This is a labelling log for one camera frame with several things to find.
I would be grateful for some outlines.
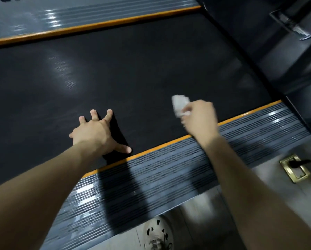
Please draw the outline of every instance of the treadmill belt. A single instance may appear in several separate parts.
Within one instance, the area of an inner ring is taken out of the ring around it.
[[[199,13],[0,48],[0,184],[70,147],[91,109],[113,109],[113,137],[133,154],[186,135],[175,94],[212,101],[219,121],[271,102]]]

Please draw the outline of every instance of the white cloth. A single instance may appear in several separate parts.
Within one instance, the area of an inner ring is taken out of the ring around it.
[[[175,95],[172,96],[172,103],[173,103],[173,109],[175,116],[177,118],[180,118],[182,116],[189,116],[190,111],[182,112],[182,109],[190,103],[189,97],[183,96],[183,95]]]

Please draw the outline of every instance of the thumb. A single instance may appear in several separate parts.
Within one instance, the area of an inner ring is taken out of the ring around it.
[[[125,146],[125,145],[121,145],[119,143],[117,143],[115,149],[115,151],[118,151],[120,153],[131,153],[132,152],[132,148],[129,146]]]

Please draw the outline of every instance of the brass floor plate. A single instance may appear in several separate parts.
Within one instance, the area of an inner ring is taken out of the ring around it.
[[[301,159],[296,154],[293,154],[293,155],[291,155],[291,156],[289,156],[289,157],[279,161],[279,163],[282,165],[282,167],[284,168],[285,172],[291,178],[292,182],[293,183],[298,183],[298,182],[308,178],[308,176],[310,175],[310,172],[308,171],[308,169],[305,166],[300,166],[300,169],[304,173],[303,176],[297,177],[295,175],[295,173],[293,172],[292,168],[290,168],[289,163],[288,163],[291,160],[301,161]]]

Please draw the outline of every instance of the forearm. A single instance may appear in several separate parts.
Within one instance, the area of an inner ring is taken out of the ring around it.
[[[39,248],[95,156],[92,146],[81,142],[0,185],[0,249]]]
[[[223,137],[204,147],[247,249],[311,249],[311,229],[236,155]]]

